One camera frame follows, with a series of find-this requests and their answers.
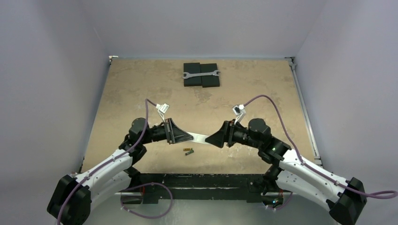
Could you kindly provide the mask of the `white remote control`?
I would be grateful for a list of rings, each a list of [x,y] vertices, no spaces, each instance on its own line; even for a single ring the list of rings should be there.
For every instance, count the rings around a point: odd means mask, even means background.
[[[208,138],[208,135],[202,135],[202,134],[197,134],[197,133],[192,133],[192,132],[189,132],[188,134],[193,137],[191,142],[200,143],[200,144],[208,144],[206,142],[206,139]]]

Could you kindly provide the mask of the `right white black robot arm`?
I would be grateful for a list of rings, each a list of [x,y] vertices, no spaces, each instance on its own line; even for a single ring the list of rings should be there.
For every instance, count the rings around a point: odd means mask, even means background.
[[[356,224],[367,203],[357,193],[364,190],[360,180],[347,180],[300,158],[288,144],[271,134],[263,119],[250,120],[246,128],[233,120],[225,121],[205,142],[218,148],[236,143],[256,148],[259,157],[271,165],[263,176],[264,191],[279,188],[294,192],[326,209],[341,225]]]

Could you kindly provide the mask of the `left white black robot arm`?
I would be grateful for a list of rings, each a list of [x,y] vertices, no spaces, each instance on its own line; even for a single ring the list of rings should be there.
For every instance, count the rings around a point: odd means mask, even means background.
[[[115,193],[144,191],[141,173],[133,165],[146,154],[145,144],[202,140],[202,136],[180,129],[171,118],[153,127],[149,127],[147,119],[137,118],[108,158],[84,173],[65,175],[58,181],[46,211],[59,225],[81,225],[96,206]]]

